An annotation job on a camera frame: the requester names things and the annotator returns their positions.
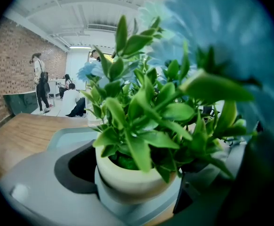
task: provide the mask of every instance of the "wooden table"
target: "wooden table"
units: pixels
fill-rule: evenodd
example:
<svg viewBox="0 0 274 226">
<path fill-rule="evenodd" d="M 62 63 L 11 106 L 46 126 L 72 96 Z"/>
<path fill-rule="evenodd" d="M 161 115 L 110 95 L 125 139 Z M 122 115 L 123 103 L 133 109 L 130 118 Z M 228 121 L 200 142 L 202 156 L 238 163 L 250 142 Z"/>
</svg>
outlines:
<svg viewBox="0 0 274 226">
<path fill-rule="evenodd" d="M 22 159 L 46 150 L 53 134 L 63 128 L 95 126 L 86 118 L 21 113 L 0 128 L 0 177 Z M 174 204 L 147 223 L 156 225 L 173 216 Z"/>
</svg>

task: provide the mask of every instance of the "white shirt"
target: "white shirt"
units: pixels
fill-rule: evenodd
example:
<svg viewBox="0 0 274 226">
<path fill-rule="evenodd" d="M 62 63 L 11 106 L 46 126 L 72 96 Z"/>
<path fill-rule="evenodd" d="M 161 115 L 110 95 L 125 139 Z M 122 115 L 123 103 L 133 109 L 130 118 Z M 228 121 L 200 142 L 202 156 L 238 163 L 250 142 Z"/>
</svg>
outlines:
<svg viewBox="0 0 274 226">
<path fill-rule="evenodd" d="M 63 96 L 62 113 L 69 115 L 80 100 L 80 93 L 74 89 L 66 90 Z"/>
<path fill-rule="evenodd" d="M 67 88 L 67 89 L 68 89 L 68 88 L 69 88 L 69 84 L 70 84 L 70 83 L 71 83 L 71 82 L 70 82 L 70 80 L 67 80 L 67 81 L 66 81 L 66 83 L 65 83 L 65 88 Z"/>
<path fill-rule="evenodd" d="M 41 77 L 41 73 L 42 71 L 45 72 L 45 64 L 43 61 L 41 61 L 40 59 L 38 59 L 36 62 L 34 62 L 34 70 L 35 70 L 35 76 L 40 78 Z"/>
</svg>

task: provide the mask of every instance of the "air vent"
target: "air vent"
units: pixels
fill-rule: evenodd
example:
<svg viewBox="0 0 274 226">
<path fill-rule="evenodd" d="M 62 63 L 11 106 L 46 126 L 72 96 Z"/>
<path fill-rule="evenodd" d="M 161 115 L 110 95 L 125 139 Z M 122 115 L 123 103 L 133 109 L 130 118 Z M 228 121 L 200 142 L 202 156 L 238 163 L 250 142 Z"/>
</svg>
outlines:
<svg viewBox="0 0 274 226">
<path fill-rule="evenodd" d="M 102 24 L 89 24 L 88 29 L 100 30 L 100 31 L 106 31 L 106 32 L 116 32 L 117 27 L 109 26 L 109 25 L 102 25 Z"/>
</svg>

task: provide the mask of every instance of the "person in white top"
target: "person in white top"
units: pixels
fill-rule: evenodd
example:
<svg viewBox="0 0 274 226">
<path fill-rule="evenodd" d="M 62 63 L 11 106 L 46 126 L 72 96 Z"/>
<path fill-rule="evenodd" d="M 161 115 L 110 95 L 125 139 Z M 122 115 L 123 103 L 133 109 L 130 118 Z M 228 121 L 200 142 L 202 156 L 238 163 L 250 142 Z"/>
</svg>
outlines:
<svg viewBox="0 0 274 226">
<path fill-rule="evenodd" d="M 68 74 L 65 74 L 65 85 L 61 85 L 59 87 L 60 97 L 63 99 L 64 93 L 66 90 L 69 89 L 69 84 L 72 83 L 70 76 Z"/>
<path fill-rule="evenodd" d="M 35 84 L 37 84 L 35 91 L 37 94 L 37 99 L 40 107 L 40 114 L 44 114 L 50 111 L 49 103 L 46 97 L 46 92 L 44 88 L 45 84 L 45 64 L 40 59 L 41 53 L 36 53 L 32 55 L 32 60 L 30 62 L 34 62 L 34 72 L 35 72 Z M 42 109 L 42 101 L 45 103 L 46 108 Z"/>
<path fill-rule="evenodd" d="M 75 90 L 75 84 L 69 84 L 69 90 L 64 92 L 62 113 L 69 117 L 83 116 L 85 113 L 85 98 Z"/>
</svg>

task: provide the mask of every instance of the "black backpack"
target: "black backpack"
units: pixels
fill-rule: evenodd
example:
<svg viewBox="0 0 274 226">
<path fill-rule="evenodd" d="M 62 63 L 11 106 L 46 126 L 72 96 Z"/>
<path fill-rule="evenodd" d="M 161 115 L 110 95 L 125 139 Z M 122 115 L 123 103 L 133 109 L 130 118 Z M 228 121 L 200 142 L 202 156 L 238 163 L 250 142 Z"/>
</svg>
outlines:
<svg viewBox="0 0 274 226">
<path fill-rule="evenodd" d="M 50 86 L 48 84 L 48 72 L 43 72 L 41 62 L 39 61 L 39 63 L 41 67 L 40 82 L 42 81 L 44 83 L 45 93 L 48 94 L 50 92 Z"/>
</svg>

